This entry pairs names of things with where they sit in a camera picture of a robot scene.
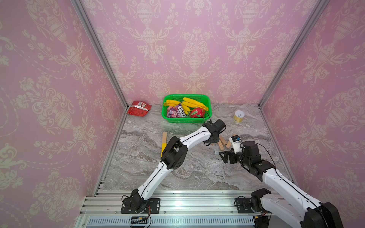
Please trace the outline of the wooden block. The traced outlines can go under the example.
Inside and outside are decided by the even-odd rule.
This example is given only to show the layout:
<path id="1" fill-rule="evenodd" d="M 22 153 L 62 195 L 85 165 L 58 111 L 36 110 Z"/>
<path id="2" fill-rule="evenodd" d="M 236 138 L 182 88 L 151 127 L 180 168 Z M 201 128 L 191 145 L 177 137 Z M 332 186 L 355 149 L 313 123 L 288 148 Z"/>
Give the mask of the wooden block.
<path id="1" fill-rule="evenodd" d="M 162 143 L 167 143 L 167 132 L 163 132 Z"/>

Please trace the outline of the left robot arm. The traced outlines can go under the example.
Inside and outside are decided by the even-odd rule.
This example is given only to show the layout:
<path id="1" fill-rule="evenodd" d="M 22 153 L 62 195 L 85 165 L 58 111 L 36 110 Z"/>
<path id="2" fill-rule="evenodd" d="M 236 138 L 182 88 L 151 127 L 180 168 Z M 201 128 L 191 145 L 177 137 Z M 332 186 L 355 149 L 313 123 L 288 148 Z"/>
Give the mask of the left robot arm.
<path id="1" fill-rule="evenodd" d="M 160 162 L 148 179 L 129 196 L 132 211 L 141 213 L 147 207 L 147 201 L 152 197 L 156 188 L 173 170 L 178 169 L 184 162 L 188 150 L 204 143 L 218 143 L 219 136 L 226 129 L 224 121 L 207 121 L 195 132 L 184 136 L 173 136 L 163 150 Z"/>

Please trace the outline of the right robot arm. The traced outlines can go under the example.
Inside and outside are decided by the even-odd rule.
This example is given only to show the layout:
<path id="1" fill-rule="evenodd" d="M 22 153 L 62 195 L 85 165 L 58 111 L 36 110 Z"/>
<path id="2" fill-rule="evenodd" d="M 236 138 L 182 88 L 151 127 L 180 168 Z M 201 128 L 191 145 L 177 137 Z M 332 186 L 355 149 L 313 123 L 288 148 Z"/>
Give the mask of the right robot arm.
<path id="1" fill-rule="evenodd" d="M 342 228 L 338 209 L 330 202 L 321 202 L 290 182 L 276 166 L 261 158 L 259 143 L 241 142 L 239 149 L 219 152 L 224 163 L 240 164 L 260 181 L 270 186 L 283 199 L 262 188 L 252 192 L 253 211 L 274 214 L 293 228 Z"/>

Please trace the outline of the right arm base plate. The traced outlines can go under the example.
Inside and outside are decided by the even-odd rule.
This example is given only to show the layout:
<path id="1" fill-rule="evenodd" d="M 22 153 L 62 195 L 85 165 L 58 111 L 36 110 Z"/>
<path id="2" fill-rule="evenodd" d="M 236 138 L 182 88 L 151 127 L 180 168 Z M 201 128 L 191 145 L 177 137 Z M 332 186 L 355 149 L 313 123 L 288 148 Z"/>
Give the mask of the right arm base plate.
<path id="1" fill-rule="evenodd" d="M 236 207 L 239 214 L 256 213 L 264 216 L 268 213 L 266 210 L 260 208 L 258 205 L 253 204 L 251 198 L 246 198 L 243 196 L 237 197 L 234 200 L 233 205 Z"/>

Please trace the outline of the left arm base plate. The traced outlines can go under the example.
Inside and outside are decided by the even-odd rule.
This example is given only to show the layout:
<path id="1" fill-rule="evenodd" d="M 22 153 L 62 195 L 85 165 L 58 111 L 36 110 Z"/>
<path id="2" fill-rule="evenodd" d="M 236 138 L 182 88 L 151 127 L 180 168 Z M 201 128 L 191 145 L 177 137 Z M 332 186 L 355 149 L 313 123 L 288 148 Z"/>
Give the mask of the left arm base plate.
<path id="1" fill-rule="evenodd" d="M 136 205 L 134 205 L 131 199 L 129 198 L 124 198 L 122 202 L 123 202 L 122 208 L 120 210 L 121 214 L 140 214 L 140 213 L 159 214 L 161 199 L 150 198 Z"/>

